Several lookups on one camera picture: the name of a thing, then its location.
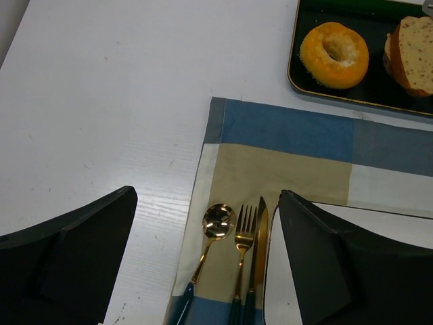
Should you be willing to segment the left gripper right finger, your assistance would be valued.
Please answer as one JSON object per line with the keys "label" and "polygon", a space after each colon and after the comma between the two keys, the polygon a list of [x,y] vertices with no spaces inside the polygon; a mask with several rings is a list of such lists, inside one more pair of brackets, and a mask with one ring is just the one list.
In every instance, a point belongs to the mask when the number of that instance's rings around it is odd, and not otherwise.
{"label": "left gripper right finger", "polygon": [[284,190],[278,203],[304,324],[431,324],[432,250],[381,236]]}

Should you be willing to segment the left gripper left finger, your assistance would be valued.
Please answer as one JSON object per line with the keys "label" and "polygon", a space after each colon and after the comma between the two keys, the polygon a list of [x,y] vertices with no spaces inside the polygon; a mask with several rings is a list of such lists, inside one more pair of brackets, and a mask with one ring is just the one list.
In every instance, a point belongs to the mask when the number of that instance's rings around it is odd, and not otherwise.
{"label": "left gripper left finger", "polygon": [[2,236],[1,323],[103,323],[136,206],[134,187],[124,186]]}

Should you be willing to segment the brown bread slice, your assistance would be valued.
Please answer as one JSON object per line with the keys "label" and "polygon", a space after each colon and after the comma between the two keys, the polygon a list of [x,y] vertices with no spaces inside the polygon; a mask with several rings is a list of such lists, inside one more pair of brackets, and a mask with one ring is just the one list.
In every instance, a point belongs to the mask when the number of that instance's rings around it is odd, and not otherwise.
{"label": "brown bread slice", "polygon": [[387,73],[410,96],[432,95],[432,18],[407,16],[384,45]]}

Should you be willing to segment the metal food tongs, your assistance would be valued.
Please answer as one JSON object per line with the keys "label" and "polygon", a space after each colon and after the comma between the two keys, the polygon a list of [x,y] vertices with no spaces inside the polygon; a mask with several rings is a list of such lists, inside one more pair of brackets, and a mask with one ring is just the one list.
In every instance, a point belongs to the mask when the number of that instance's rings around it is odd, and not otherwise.
{"label": "metal food tongs", "polygon": [[422,4],[422,11],[427,16],[433,18],[433,0],[424,0]]}

